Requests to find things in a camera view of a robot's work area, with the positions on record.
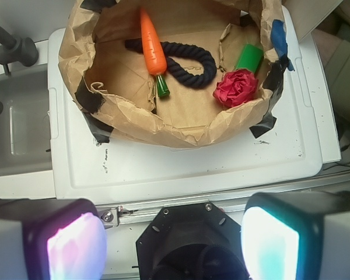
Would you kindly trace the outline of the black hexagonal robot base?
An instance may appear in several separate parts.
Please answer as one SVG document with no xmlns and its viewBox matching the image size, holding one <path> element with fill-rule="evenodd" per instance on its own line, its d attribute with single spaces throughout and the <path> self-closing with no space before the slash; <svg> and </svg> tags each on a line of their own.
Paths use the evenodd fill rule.
<svg viewBox="0 0 350 280">
<path fill-rule="evenodd" d="M 241 226 L 211 202 L 162 208 L 136 241 L 141 279 L 249 279 Z"/>
</svg>

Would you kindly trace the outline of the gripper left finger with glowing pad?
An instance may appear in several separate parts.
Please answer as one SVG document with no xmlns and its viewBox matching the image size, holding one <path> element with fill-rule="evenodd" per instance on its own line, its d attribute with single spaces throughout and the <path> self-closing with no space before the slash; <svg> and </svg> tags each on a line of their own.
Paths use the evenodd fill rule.
<svg viewBox="0 0 350 280">
<path fill-rule="evenodd" d="M 0 199 L 0 279 L 100 279 L 107 236 L 86 199 Z"/>
</svg>

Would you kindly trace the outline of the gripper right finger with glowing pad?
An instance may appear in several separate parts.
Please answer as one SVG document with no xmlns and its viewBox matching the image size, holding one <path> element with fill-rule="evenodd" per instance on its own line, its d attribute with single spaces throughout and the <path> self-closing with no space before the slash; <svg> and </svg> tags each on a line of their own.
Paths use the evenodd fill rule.
<svg viewBox="0 0 350 280">
<path fill-rule="evenodd" d="M 258 192 L 241 226 L 253 279 L 350 279 L 350 191 Z"/>
</svg>

